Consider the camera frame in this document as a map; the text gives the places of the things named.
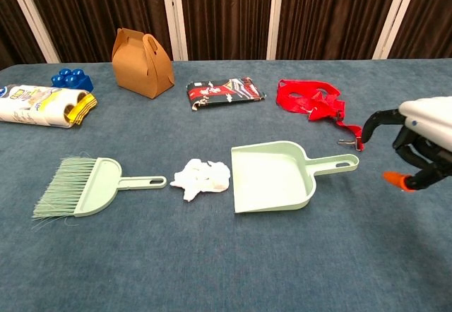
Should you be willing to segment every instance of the red lanyard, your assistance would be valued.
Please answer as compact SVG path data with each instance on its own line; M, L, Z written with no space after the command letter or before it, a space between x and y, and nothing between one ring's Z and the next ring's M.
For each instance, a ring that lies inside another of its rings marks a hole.
M308 114L308 120L334 119L337 125L352 131L356 137L355 141L340 140L338 143L354 144L358 151L363 151L362 128L344 124L345 102L338 100L339 96L337 88L323 81L280 80L276 103L287 111Z

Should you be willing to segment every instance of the brown gift box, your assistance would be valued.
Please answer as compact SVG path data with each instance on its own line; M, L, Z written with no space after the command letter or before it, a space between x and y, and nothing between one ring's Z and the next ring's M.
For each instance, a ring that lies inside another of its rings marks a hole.
M174 85L171 60L152 35L119 28L112 64L119 86L151 99Z

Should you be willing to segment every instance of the dustpan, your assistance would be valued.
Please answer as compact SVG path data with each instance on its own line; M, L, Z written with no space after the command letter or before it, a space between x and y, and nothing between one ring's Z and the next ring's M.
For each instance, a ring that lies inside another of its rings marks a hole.
M314 176L353 171L355 155L310 159L292 141L275 141L231 149L236 213L298 210L316 191Z

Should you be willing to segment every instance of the table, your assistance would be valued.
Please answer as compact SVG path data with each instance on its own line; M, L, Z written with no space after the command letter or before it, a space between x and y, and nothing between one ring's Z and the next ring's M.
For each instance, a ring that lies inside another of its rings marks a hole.
M154 100L119 88L112 66L36 64L0 85L49 85L83 68L98 106L81 127L0 123L0 311L452 311L452 180L406 194L381 178L415 172L382 126L364 152L329 120L275 103L281 78L342 90L346 123L378 109L451 95L452 59L174 62L176 85ZM250 76L261 102L193 112L191 81ZM309 157L354 153L355 172L318 176L302 210L234 214L226 192L182 200L180 188L121 191L84 218L31 220L60 159L111 157L124 176L164 175L191 158L231 167L233 146L291 140Z

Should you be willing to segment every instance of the blue lego block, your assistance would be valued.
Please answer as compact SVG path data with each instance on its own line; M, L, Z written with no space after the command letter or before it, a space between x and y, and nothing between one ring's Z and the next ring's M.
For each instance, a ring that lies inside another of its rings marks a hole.
M85 76L82 69L77 68L71 71L69 68L63 68L59 74L52 77L52 86L55 88L73 88L77 90L93 91L93 83L90 76Z

